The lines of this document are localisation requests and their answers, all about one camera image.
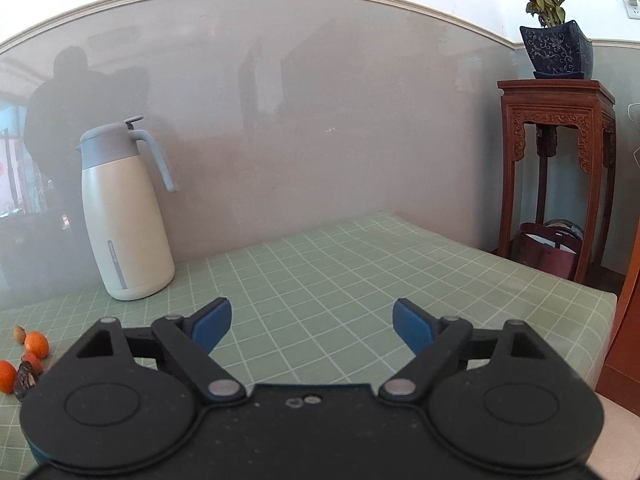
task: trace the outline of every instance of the tangerine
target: tangerine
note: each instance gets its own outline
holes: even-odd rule
[[[49,341],[40,332],[29,332],[24,339],[24,349],[32,352],[38,359],[49,355]]]
[[[42,373],[42,364],[33,352],[25,352],[24,355],[20,357],[20,361],[30,362],[31,366],[33,366],[34,372],[36,372],[37,374]]]
[[[10,394],[14,390],[17,373],[9,361],[0,361],[0,392]]]

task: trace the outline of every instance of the wall socket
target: wall socket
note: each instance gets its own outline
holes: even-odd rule
[[[624,0],[626,15],[632,20],[640,20],[640,1],[639,0]]]

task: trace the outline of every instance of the thermos handle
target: thermos handle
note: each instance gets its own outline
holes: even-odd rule
[[[129,135],[132,140],[144,140],[149,145],[151,154],[154,156],[158,169],[160,170],[160,174],[162,175],[162,180],[164,181],[166,190],[169,193],[175,193],[178,191],[178,187],[174,184],[174,181],[171,178],[169,168],[166,164],[166,159],[160,150],[160,146],[158,146],[156,140],[151,136],[151,134],[145,130],[130,130]]]

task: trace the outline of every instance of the green checkered tablecloth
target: green checkered tablecloth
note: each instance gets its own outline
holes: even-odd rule
[[[616,297],[466,247],[387,213],[179,264],[172,283],[137,301],[103,286],[0,311],[0,358],[17,363],[16,324],[46,333],[50,367],[103,316],[124,326],[188,316],[218,296],[233,325],[212,357],[247,385],[368,382],[377,388],[412,357],[391,326],[406,297],[434,316],[484,328],[525,319],[590,384],[599,374]],[[0,480],[34,466],[14,396],[0,398]]]

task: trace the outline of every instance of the small fruit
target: small fruit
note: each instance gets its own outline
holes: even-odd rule
[[[49,341],[40,332],[29,332],[24,339],[24,349],[38,359],[44,359],[49,355]]]
[[[10,394],[14,390],[17,372],[9,361],[0,361],[0,392]]]
[[[14,339],[18,345],[24,345],[24,338],[27,337],[27,333],[21,326],[14,326]]]
[[[24,355],[20,357],[20,361],[30,362],[31,366],[33,367],[33,370],[37,374],[42,373],[42,364],[40,363],[40,360],[35,356],[33,352],[25,352]]]

